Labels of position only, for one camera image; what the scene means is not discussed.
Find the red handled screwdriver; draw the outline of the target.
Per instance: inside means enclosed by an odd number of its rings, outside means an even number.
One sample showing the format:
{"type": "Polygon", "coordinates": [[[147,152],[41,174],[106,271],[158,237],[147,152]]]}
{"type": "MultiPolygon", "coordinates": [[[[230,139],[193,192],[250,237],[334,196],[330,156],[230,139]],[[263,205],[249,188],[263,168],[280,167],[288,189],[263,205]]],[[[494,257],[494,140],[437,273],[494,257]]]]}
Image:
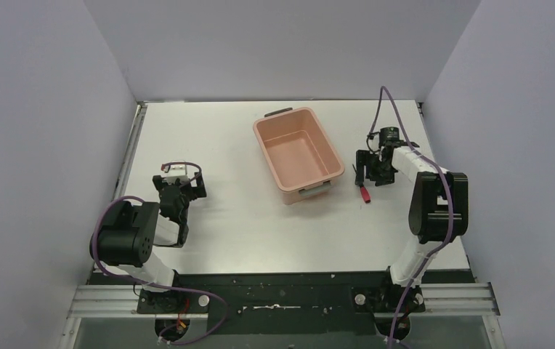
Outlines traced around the red handled screwdriver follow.
{"type": "Polygon", "coordinates": [[[360,190],[361,198],[363,199],[363,201],[364,201],[366,204],[369,204],[369,203],[371,202],[371,197],[370,197],[369,192],[367,191],[367,189],[365,188],[365,186],[364,186],[364,184],[363,184],[363,179],[362,179],[362,177],[360,176],[360,173],[359,173],[357,167],[356,167],[354,164],[352,165],[352,168],[353,168],[353,170],[354,170],[354,172],[355,172],[355,185],[356,185],[356,186],[359,188],[359,190],[360,190]]]}

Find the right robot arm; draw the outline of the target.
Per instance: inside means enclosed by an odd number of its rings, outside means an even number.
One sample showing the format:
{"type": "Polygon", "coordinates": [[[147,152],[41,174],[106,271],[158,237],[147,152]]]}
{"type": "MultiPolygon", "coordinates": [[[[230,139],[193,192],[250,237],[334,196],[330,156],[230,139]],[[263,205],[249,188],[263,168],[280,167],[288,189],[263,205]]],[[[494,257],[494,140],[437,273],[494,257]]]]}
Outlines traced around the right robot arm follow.
{"type": "Polygon", "coordinates": [[[394,183],[397,173],[413,184],[408,212],[412,237],[397,261],[389,266],[391,283],[406,289],[421,283],[422,275],[444,246],[465,234],[469,219],[469,183],[462,172],[451,172],[422,154],[418,145],[401,139],[397,127],[371,132],[378,149],[356,152],[355,185],[370,203],[365,181],[376,186],[394,183]]]}

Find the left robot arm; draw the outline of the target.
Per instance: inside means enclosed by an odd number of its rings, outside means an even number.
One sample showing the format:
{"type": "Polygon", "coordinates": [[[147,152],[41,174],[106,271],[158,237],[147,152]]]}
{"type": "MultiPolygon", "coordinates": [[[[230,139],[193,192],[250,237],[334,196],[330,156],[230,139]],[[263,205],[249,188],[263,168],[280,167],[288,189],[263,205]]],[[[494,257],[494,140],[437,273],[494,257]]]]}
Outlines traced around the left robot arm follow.
{"type": "Polygon", "coordinates": [[[134,197],[125,196],[106,209],[92,236],[90,255],[106,274],[113,274],[106,265],[120,268],[123,278],[157,292],[158,306],[173,313],[183,306],[185,293],[177,285],[178,272],[166,266],[153,248],[184,246],[190,203],[207,197],[207,192],[200,171],[192,177],[185,172],[158,174],[152,182],[157,201],[134,205],[134,197]]]}

